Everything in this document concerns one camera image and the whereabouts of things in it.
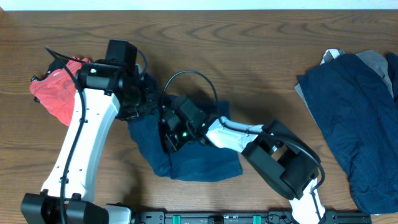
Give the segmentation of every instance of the white wall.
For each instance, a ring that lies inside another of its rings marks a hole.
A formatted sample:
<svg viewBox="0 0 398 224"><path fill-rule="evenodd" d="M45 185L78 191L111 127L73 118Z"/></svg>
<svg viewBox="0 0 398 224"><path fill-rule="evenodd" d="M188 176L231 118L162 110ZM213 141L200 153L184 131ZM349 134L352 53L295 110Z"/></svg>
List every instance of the white wall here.
<svg viewBox="0 0 398 224"><path fill-rule="evenodd" d="M6 11L398 9L398 0L0 0L0 6Z"/></svg>

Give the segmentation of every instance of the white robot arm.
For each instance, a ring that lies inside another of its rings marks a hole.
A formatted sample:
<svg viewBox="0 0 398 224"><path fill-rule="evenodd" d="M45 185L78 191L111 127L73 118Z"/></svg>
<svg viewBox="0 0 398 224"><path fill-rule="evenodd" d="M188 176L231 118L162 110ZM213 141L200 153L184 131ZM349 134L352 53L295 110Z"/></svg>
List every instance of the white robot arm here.
<svg viewBox="0 0 398 224"><path fill-rule="evenodd" d="M28 223L62 221L60 208L65 205L60 198L65 198L70 223L139 224L128 207L118 204L101 208L92 204L98 164L113 120L145 115L158 107L155 87L145 85L145 76L141 76L135 65L136 54L136 48L128 42L111 40L105 60L85 63L78 72L76 77L83 87L85 121L81 121L78 92L72 121L51 174L40 195L26 194L22 202L21 210ZM66 167L65 195L62 195L65 164L81 122L84 124L70 165ZM273 121L267 126L236 123L205 114L186 96L181 96L165 109L162 123L166 128L164 143L170 153L189 140L234 150L241 153L276 192L290 200L297 222L317 224L325 219L325 208L316 191L324 179L320 159L280 122ZM289 150L275 161L271 155L283 145ZM322 173L319 184L318 168Z"/></svg>

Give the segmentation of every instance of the wooden table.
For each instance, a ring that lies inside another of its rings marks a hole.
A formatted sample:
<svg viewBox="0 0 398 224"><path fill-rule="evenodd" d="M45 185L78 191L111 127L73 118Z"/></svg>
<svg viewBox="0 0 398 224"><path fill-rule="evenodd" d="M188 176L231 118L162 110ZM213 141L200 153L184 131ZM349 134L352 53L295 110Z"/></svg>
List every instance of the wooden table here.
<svg viewBox="0 0 398 224"><path fill-rule="evenodd" d="M398 52L397 11L106 11L0 14L0 223L25 223L26 192L39 193L58 157L67 127L33 101L32 75L52 61L48 45L66 55L103 58L109 39L141 49L160 86L175 72L195 69L229 100L236 121L279 119L320 155L326 181L322 203L356 210L345 173L303 101L296 76L320 63L329 48ZM170 93L211 89L200 77L178 78ZM241 157L244 175L218 183L182 182L153 174L130 139L127 124L109 132L95 203L124 202L168 211L253 211L289 208ZM373 217L397 223L398 215Z"/></svg>

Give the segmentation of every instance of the red cloth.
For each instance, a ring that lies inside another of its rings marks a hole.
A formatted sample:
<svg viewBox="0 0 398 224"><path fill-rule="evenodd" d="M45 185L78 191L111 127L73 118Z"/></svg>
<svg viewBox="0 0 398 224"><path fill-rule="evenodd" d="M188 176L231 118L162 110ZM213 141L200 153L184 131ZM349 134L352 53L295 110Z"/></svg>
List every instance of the red cloth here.
<svg viewBox="0 0 398 224"><path fill-rule="evenodd" d="M72 60L67 63L67 67L74 76L81 66L80 62ZM29 89L50 114L56 116L64 125L69 126L75 105L76 88L65 69L53 71L45 80L32 81Z"/></svg>

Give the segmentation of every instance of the navy blue cloth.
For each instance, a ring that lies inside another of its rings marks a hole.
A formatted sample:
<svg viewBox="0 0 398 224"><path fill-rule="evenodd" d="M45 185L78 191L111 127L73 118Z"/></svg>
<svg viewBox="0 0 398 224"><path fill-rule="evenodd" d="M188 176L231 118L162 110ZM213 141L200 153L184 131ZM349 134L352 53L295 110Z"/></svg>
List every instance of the navy blue cloth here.
<svg viewBox="0 0 398 224"><path fill-rule="evenodd" d="M214 113L214 104L196 103L207 113ZM219 103L220 114L229 118L229 103ZM131 139L160 177L185 181L215 182L243 173L238 153L230 149L204 146L199 142L188 142L177 152L169 154L162 147L159 135L159 112L142 119L129 121Z"/></svg>
<svg viewBox="0 0 398 224"><path fill-rule="evenodd" d="M298 81L357 207L398 212L398 109L381 77L346 54Z"/></svg>
<svg viewBox="0 0 398 224"><path fill-rule="evenodd" d="M398 56L394 53L387 54L388 61L388 76L392 83L392 92L394 94L394 101L398 106Z"/></svg>

